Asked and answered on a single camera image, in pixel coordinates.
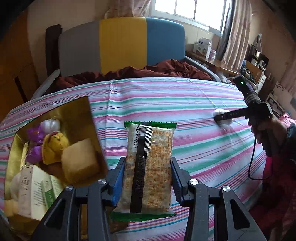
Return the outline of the person right hand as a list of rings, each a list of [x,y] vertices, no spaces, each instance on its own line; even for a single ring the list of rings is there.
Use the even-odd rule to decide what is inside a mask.
[[[256,135],[256,141],[258,144],[265,144],[263,131],[271,131],[277,140],[279,146],[284,144],[287,140],[288,128],[274,115],[268,120],[256,122],[254,117],[251,117],[248,121],[248,125],[251,126],[251,131]]]

